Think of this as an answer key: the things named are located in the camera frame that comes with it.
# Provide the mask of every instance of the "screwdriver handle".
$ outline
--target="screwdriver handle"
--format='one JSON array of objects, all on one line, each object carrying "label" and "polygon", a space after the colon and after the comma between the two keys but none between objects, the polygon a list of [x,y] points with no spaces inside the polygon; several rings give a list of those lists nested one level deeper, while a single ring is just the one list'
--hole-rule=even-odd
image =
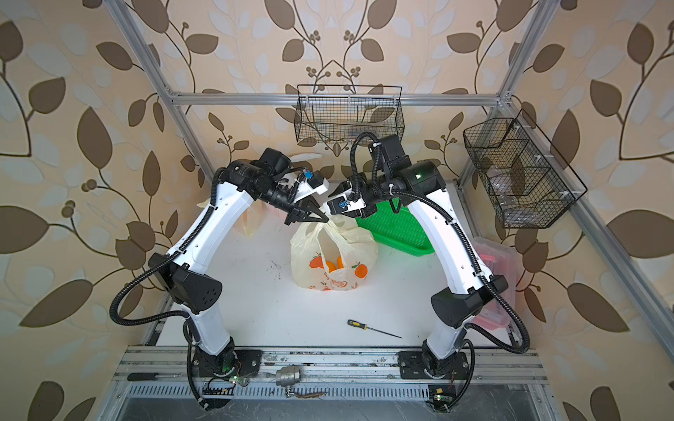
[{"label": "screwdriver handle", "polygon": [[357,322],[357,321],[351,320],[351,319],[349,319],[347,321],[347,323],[348,323],[349,326],[360,327],[362,330],[367,330],[367,325],[364,324],[364,323],[360,323],[360,322]]}]

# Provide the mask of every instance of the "white floor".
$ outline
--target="white floor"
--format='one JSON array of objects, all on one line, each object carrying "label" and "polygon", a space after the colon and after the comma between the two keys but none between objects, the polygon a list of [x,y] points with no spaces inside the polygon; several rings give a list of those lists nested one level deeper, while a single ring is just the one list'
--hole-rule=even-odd
[{"label": "white floor", "polygon": [[[468,232],[454,186],[448,189]],[[379,244],[377,265],[358,289],[308,290],[290,272],[296,230],[267,213],[252,238],[232,229],[213,258],[207,274],[223,283],[218,305],[237,346],[420,346],[428,337],[437,319],[431,296],[447,286],[435,254],[414,257]],[[348,319],[402,339],[348,326]],[[157,345],[185,345],[182,324],[169,318]],[[510,343],[506,329],[492,333]],[[468,337],[476,346],[492,345],[474,331]]]}]

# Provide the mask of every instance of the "brown leaf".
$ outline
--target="brown leaf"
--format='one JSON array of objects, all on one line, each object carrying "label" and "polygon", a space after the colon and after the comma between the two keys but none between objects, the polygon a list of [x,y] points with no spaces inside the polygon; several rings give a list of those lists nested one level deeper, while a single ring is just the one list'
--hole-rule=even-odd
[{"label": "brown leaf", "polygon": [[103,60],[115,69],[129,70],[133,66],[129,53],[116,42],[101,42],[99,45],[96,45],[96,50],[103,57]]},{"label": "brown leaf", "polygon": [[653,52],[653,33],[642,23],[637,23],[627,40],[627,54],[632,60],[644,64]]},{"label": "brown leaf", "polygon": [[178,228],[178,211],[175,210],[171,214],[170,218],[168,219],[168,222],[166,223],[166,230],[164,231],[164,234],[166,234],[167,237],[171,238],[173,234],[175,234],[175,230]]},{"label": "brown leaf", "polygon": [[264,7],[272,22],[281,29],[292,29],[295,26],[295,12],[285,0],[264,0]]},{"label": "brown leaf", "polygon": [[[370,95],[382,95],[384,93],[384,85],[379,84],[376,86],[373,86],[372,89],[370,89],[368,92]],[[371,110],[373,108],[377,108],[376,104],[367,104],[365,105],[366,110]]]},{"label": "brown leaf", "polygon": [[508,65],[510,66],[512,64],[512,60],[515,58],[515,54],[517,54],[517,50],[520,48],[520,43],[515,42],[512,47],[510,47],[510,53],[508,54]]},{"label": "brown leaf", "polygon": [[162,173],[159,169],[159,161],[154,155],[154,151],[150,151],[145,165],[143,166],[143,188],[145,193],[149,196],[154,196],[159,190],[159,183],[162,180]]},{"label": "brown leaf", "polygon": [[590,409],[596,421],[620,421],[618,405],[608,386],[600,386],[592,391]]},{"label": "brown leaf", "polygon": [[119,263],[130,270],[137,270],[145,263],[145,252],[131,240],[115,240]]},{"label": "brown leaf", "polygon": [[99,170],[113,157],[113,142],[110,140],[108,129],[91,107],[80,117],[78,145],[84,157]]},{"label": "brown leaf", "polygon": [[566,168],[576,157],[580,147],[580,128],[576,116],[571,110],[566,110],[561,118],[555,134],[552,136],[550,152],[553,154],[562,169]]},{"label": "brown leaf", "polygon": [[45,327],[64,320],[80,309],[89,299],[94,286],[87,280],[63,284],[35,304],[19,325]]},{"label": "brown leaf", "polygon": [[370,115],[370,123],[380,123],[393,114],[396,109],[392,106],[381,106]]},{"label": "brown leaf", "polygon": [[519,254],[523,255],[527,250],[529,250],[529,247],[536,244],[538,241],[538,235],[538,228],[520,228],[515,233],[515,250],[517,250]]},{"label": "brown leaf", "polygon": [[589,286],[574,283],[569,285],[566,292],[583,319],[599,329],[616,333],[630,330],[609,302]]},{"label": "brown leaf", "polygon": [[299,119],[294,108],[277,108],[276,112],[288,123],[295,124],[295,119]]},{"label": "brown leaf", "polygon": [[309,169],[309,171],[313,171],[313,165],[309,163],[309,161],[300,161],[295,163],[295,166],[304,166]]},{"label": "brown leaf", "polygon": [[529,12],[532,0],[501,0],[496,12],[496,26],[503,32],[515,28]]},{"label": "brown leaf", "polygon": [[134,221],[129,222],[127,228],[129,229],[131,240],[141,249],[150,251],[154,248],[156,237],[151,226],[147,225],[145,222]]},{"label": "brown leaf", "polygon": [[0,206],[0,255],[26,250],[44,237],[48,229],[47,221],[28,209]]},{"label": "brown leaf", "polygon": [[510,168],[510,189],[513,196],[522,196],[526,190],[526,173],[522,160],[517,157]]},{"label": "brown leaf", "polygon": [[558,62],[563,52],[564,47],[559,44],[548,44],[544,46],[534,59],[534,71],[542,73],[550,70],[550,68]]},{"label": "brown leaf", "polygon": [[396,0],[375,0],[367,10],[367,23],[372,29],[382,29],[396,11]]},{"label": "brown leaf", "polygon": [[536,317],[538,320],[546,323],[545,313],[543,312],[541,302],[536,296],[536,293],[531,288],[524,290],[524,300],[526,301],[526,305],[529,307],[529,310],[531,310],[531,314],[533,314],[534,317]]},{"label": "brown leaf", "polygon": [[28,421],[51,421],[63,407],[63,388],[55,381],[40,383],[28,410]]},{"label": "brown leaf", "polygon": [[440,149],[440,143],[437,143],[435,140],[426,139],[425,141],[423,141],[423,144],[426,146],[426,148],[429,148],[431,150]]},{"label": "brown leaf", "polygon": [[304,41],[294,38],[286,42],[286,46],[283,47],[283,53],[281,54],[281,59],[283,61],[298,61],[304,55]]},{"label": "brown leaf", "polygon": [[220,121],[220,119],[212,112],[208,113],[208,120],[217,130],[224,131],[224,124],[222,124],[222,121]]},{"label": "brown leaf", "polygon": [[350,176],[353,175],[353,171],[351,170],[351,167],[349,165],[342,165],[342,174],[346,178],[349,178]]},{"label": "brown leaf", "polygon": [[501,225],[498,215],[494,215],[494,228],[496,228],[496,235],[498,235],[501,240],[505,240],[508,234],[506,233],[506,229]]},{"label": "brown leaf", "polygon": [[218,48],[218,37],[210,34],[192,34],[185,40],[185,45],[195,54],[210,54]]},{"label": "brown leaf", "polygon": [[590,82],[590,99],[594,109],[604,117],[610,117],[620,111],[623,96],[615,86],[592,80]]},{"label": "brown leaf", "polygon": [[625,251],[639,259],[674,253],[674,220],[644,209],[627,211],[608,224]]},{"label": "brown leaf", "polygon": [[448,94],[448,95],[466,95],[468,93],[468,90],[466,88],[454,88],[450,89],[448,91],[443,92],[443,94]]},{"label": "brown leaf", "polygon": [[324,178],[329,179],[335,173],[335,166],[334,165],[324,166],[319,170],[319,172]]},{"label": "brown leaf", "polygon": [[65,416],[63,421],[84,421],[89,415],[91,408],[94,406],[96,401],[95,397],[90,397],[86,401],[80,402],[76,407],[74,407],[68,415]]},{"label": "brown leaf", "polygon": [[311,148],[312,146],[316,146],[317,143],[318,143],[318,141],[316,140],[316,138],[314,138],[312,136],[309,136],[309,137],[305,137],[304,139],[299,141],[297,144],[300,145],[300,146],[303,146],[304,148]]},{"label": "brown leaf", "polygon": [[522,103],[522,116],[532,129],[536,128],[536,108],[530,102]]},{"label": "brown leaf", "polygon": [[480,47],[480,37],[472,32],[459,32],[447,36],[447,43],[455,53],[472,53]]},{"label": "brown leaf", "polygon": [[477,189],[477,182],[480,179],[480,174],[477,171],[472,172],[472,187]]},{"label": "brown leaf", "polygon": [[145,117],[145,100],[135,100],[129,107],[129,126],[136,127]]},{"label": "brown leaf", "polygon": [[159,58],[159,52],[157,51],[157,47],[155,47],[154,44],[148,44],[148,48],[150,49],[150,52],[152,53],[154,61],[157,63],[157,66],[161,66],[162,60]]},{"label": "brown leaf", "polygon": [[564,407],[564,411],[566,412],[566,417],[569,418],[569,421],[588,421],[587,418],[585,418],[585,415],[578,409],[576,409],[575,406],[568,402],[562,402],[562,406]]},{"label": "brown leaf", "polygon": [[157,123],[159,131],[164,132],[164,109],[159,102],[152,104],[152,114],[154,114],[154,122]]},{"label": "brown leaf", "polygon": [[82,5],[88,9],[96,9],[103,4],[103,0],[82,0]]},{"label": "brown leaf", "polygon": [[131,0],[131,5],[143,22],[160,34],[169,28],[169,14],[161,0]]},{"label": "brown leaf", "polygon": [[180,160],[180,165],[182,165],[183,168],[189,172],[194,171],[194,168],[197,167],[197,163],[194,162],[192,155],[183,156],[183,159]]},{"label": "brown leaf", "polygon": [[199,183],[200,189],[204,186],[204,181],[206,181],[206,175],[204,174],[204,170],[199,168],[197,171],[197,183]]},{"label": "brown leaf", "polygon": [[24,39],[11,20],[0,25],[0,59],[5,63],[19,57],[24,50]]},{"label": "brown leaf", "polygon": [[244,149],[247,149],[249,145],[250,145],[249,141],[239,140],[237,143],[234,143],[234,150],[235,151],[242,151]]},{"label": "brown leaf", "polygon": [[455,115],[452,121],[450,121],[449,129],[454,130],[455,128],[459,127],[461,123],[463,123],[463,111]]},{"label": "brown leaf", "polygon": [[127,296],[124,298],[124,302],[119,308],[119,315],[126,317],[131,314],[131,311],[133,311],[138,306],[142,296],[143,287],[140,285],[133,287],[133,290],[129,291],[129,294],[127,294]]},{"label": "brown leaf", "polygon": [[377,41],[367,38],[361,41],[361,53],[370,61],[384,61],[384,52]]},{"label": "brown leaf", "polygon": [[534,243],[529,247],[529,250],[522,255],[522,264],[524,268],[531,273],[542,271],[545,267],[545,262],[547,261],[548,252],[548,243]]},{"label": "brown leaf", "polygon": [[561,3],[559,5],[564,10],[573,10],[578,6],[578,0],[561,0]]}]

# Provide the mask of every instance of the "plastic bag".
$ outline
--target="plastic bag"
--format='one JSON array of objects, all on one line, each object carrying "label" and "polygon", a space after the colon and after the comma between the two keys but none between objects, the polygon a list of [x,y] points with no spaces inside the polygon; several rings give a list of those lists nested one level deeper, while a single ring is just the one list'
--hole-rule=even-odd
[{"label": "plastic bag", "polygon": [[266,206],[262,200],[256,200],[248,209],[239,216],[234,223],[234,229],[246,237],[252,237],[264,220]]},{"label": "plastic bag", "polygon": [[326,224],[300,224],[290,240],[295,283],[312,290],[354,290],[377,261],[372,233],[353,218],[331,216]]}]

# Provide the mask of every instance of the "wire mesh basket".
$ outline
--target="wire mesh basket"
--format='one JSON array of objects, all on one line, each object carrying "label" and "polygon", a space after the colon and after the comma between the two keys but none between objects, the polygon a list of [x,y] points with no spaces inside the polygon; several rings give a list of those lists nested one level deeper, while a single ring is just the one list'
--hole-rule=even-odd
[{"label": "wire mesh basket", "polygon": [[379,138],[398,135],[402,139],[401,93],[400,86],[298,85],[297,143],[345,145],[364,131]]},{"label": "wire mesh basket", "polygon": [[[468,155],[504,228],[548,228],[585,192],[587,186],[550,142],[542,152],[531,140],[522,111],[516,118],[495,118],[464,130]],[[578,180],[569,186],[555,170]]]}]

